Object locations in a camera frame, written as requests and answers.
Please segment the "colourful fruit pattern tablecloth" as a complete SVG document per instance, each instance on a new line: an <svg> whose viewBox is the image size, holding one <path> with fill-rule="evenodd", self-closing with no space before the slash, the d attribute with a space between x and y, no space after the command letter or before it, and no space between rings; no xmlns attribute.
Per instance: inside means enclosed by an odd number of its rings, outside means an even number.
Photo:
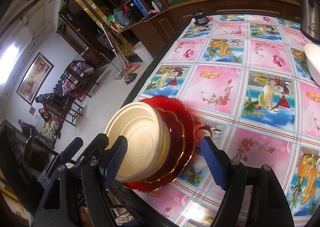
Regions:
<svg viewBox="0 0 320 227"><path fill-rule="evenodd" d="M208 136L232 159L277 175L295 226L319 206L319 87L308 72L309 40L296 21L257 14L186 22L135 100L179 99L194 141Z"/></svg>

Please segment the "grey blue kettle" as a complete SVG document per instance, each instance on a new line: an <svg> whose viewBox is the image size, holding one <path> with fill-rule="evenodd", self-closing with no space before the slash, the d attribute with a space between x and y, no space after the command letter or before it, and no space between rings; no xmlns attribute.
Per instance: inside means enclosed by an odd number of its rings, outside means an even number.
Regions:
<svg viewBox="0 0 320 227"><path fill-rule="evenodd" d="M124 28L128 28L132 25L132 21L122 9L114 9L113 16L116 23L120 24Z"/></svg>

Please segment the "wooden chair with clothes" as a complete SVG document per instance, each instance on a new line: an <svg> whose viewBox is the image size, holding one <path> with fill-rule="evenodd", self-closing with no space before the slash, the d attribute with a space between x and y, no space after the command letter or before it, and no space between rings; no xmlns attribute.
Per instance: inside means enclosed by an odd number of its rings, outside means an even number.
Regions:
<svg viewBox="0 0 320 227"><path fill-rule="evenodd" d="M71 95L79 101L82 95L92 98L93 91L100 85L94 73L94 67L84 61L73 60L62 75L63 94Z"/></svg>

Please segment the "stainless steel thermos jug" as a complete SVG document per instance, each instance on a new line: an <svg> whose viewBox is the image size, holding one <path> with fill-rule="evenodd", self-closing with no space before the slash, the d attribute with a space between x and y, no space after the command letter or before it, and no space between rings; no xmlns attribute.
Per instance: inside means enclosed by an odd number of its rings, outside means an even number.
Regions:
<svg viewBox="0 0 320 227"><path fill-rule="evenodd" d="M319 5L315 0L300 0L302 17L300 30L312 42L319 44Z"/></svg>

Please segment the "beige plastic bowl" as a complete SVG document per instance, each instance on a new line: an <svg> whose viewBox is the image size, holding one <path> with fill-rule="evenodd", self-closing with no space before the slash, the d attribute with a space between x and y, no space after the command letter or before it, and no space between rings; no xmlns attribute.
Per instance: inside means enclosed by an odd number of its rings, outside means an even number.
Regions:
<svg viewBox="0 0 320 227"><path fill-rule="evenodd" d="M105 134L111 148L119 136L127 139L127 152L116 180L140 181L156 173L167 159L170 149L168 127L159 112L144 102L122 107L109 121Z"/></svg>

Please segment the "small black motor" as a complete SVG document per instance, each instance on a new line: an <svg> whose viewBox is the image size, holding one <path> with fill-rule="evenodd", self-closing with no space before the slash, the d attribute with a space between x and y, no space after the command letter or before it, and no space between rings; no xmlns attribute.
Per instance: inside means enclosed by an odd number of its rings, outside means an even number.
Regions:
<svg viewBox="0 0 320 227"><path fill-rule="evenodd" d="M202 9L198 9L193 14L193 19L195 19L194 24L198 26L204 26L209 23L206 13Z"/></svg>

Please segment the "red plastic plate with sticker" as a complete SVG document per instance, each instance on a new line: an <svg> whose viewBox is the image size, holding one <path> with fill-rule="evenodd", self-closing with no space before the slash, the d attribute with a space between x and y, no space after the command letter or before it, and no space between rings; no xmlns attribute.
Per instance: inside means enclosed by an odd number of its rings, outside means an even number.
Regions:
<svg viewBox="0 0 320 227"><path fill-rule="evenodd" d="M148 184L164 181L166 178L173 176L185 149L184 126L178 116L174 112L166 111L160 107L156 108L156 110L169 130L170 146L162 167L152 176L140 181Z"/></svg>

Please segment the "framed wall painting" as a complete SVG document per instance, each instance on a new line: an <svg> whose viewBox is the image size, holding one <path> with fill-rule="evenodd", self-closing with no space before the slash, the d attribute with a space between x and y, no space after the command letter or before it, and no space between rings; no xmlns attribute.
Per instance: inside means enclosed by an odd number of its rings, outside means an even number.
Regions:
<svg viewBox="0 0 320 227"><path fill-rule="evenodd" d="M39 52L21 79L16 93L31 105L53 68L54 65Z"/></svg>

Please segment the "white plastic bucket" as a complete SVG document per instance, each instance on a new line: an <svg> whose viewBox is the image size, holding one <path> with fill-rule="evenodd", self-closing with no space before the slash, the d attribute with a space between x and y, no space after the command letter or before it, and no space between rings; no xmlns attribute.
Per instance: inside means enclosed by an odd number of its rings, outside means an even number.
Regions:
<svg viewBox="0 0 320 227"><path fill-rule="evenodd" d="M138 42L133 47L134 53L145 63L151 63L153 61L152 55L146 49L142 42Z"/></svg>

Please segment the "white foam bowl near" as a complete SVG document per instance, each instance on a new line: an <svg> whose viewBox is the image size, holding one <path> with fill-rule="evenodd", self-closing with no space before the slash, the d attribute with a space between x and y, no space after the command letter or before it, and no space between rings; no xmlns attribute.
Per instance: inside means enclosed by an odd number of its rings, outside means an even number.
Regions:
<svg viewBox="0 0 320 227"><path fill-rule="evenodd" d="M316 84L320 85L320 47L313 43L304 46L305 55L307 57L307 65L310 75Z"/></svg>

